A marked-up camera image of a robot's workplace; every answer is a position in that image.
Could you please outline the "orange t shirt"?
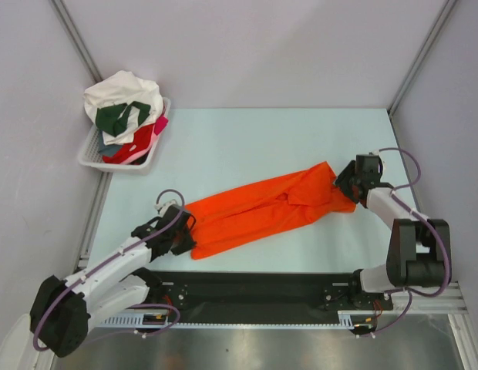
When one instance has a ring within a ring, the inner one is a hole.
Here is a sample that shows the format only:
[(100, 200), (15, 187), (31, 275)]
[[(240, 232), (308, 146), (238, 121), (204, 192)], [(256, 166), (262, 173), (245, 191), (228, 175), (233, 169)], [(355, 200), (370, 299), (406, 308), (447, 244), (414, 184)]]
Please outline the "orange t shirt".
[(330, 213), (352, 213), (355, 203), (335, 185), (326, 162), (227, 190), (187, 205), (196, 218), (191, 231), (194, 260), (229, 251), (271, 235), (308, 226)]

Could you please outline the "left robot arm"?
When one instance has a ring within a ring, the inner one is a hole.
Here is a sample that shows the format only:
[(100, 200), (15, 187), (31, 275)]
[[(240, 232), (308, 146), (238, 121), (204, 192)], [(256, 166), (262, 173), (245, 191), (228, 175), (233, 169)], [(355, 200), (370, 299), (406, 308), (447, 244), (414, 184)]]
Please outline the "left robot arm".
[(63, 279), (46, 278), (29, 312), (34, 349), (66, 357), (98, 324), (127, 308), (172, 310), (162, 279), (147, 266), (192, 250), (195, 223), (188, 210), (167, 203), (103, 261)]

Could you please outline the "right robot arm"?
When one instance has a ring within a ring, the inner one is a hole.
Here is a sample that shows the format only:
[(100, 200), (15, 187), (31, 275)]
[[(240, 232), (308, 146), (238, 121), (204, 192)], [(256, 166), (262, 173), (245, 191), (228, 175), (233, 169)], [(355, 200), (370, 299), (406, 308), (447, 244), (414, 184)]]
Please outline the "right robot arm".
[(452, 277), (449, 225), (432, 219), (397, 196), (399, 187), (382, 182), (383, 161), (374, 153), (358, 155), (338, 175), (335, 186), (354, 204), (373, 212), (391, 231), (385, 263), (354, 273), (357, 284), (348, 301), (366, 309), (376, 294), (409, 291), (439, 296)]

